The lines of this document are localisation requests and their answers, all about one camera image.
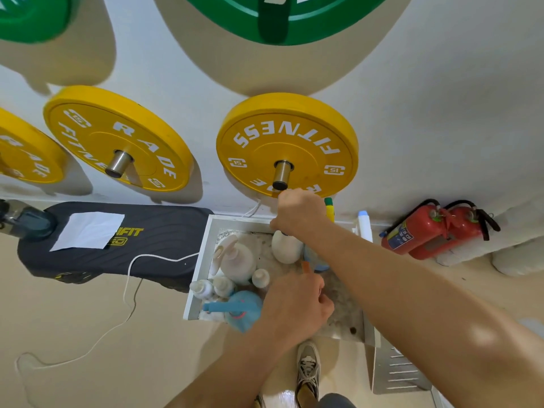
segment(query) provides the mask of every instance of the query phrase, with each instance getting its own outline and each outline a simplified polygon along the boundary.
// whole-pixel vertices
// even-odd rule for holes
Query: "white wall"
[[[55,186],[1,177],[0,196],[246,212],[255,195],[226,177],[216,134],[246,96],[292,91],[335,107],[357,131],[360,166],[336,196],[338,215],[391,218],[426,197],[500,212],[544,180],[542,11],[544,0],[387,0],[329,39],[275,47],[222,30],[185,0],[82,0],[57,40],[0,42],[0,106],[49,133],[48,97],[97,85],[162,117],[199,168],[186,189],[151,198],[77,164]]]

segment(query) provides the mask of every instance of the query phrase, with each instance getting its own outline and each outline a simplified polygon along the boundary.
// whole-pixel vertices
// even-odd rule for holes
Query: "forearm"
[[[454,406],[510,406],[508,395],[523,395],[516,387],[528,393],[517,399],[518,406],[541,406],[540,338],[420,264],[330,222],[317,226],[303,242],[330,264],[376,328]],[[540,356],[531,363],[527,351]],[[514,379],[502,384],[505,377]],[[500,389],[483,392],[486,384],[500,384]]]
[[[285,351],[273,332],[257,322],[166,408],[249,408]]]

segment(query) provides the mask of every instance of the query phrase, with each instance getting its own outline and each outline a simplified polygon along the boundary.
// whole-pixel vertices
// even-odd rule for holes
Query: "fire extinguisher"
[[[487,224],[495,232],[500,232],[497,222],[486,211],[478,209],[469,200],[456,200],[446,205],[444,209],[447,209],[458,220],[449,227],[447,235],[438,235],[410,251],[410,256],[414,259],[425,260],[437,256],[474,238],[483,237],[484,240],[489,240]]]
[[[424,200],[380,234],[381,246],[398,254],[408,253],[439,235],[446,237],[452,219],[437,200]]]

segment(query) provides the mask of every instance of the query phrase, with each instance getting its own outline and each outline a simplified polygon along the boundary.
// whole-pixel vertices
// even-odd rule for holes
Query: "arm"
[[[320,295],[323,278],[287,275],[268,291],[261,317],[166,408],[249,408],[279,358],[327,321],[334,304]]]
[[[310,192],[282,192],[271,226],[326,260],[376,328],[456,408],[544,406],[544,341],[506,313],[334,225]]]

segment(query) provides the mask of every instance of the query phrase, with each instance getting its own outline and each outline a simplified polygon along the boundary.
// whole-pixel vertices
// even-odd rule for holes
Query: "gray shorts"
[[[327,394],[319,400],[317,408],[355,408],[355,405],[343,395]]]

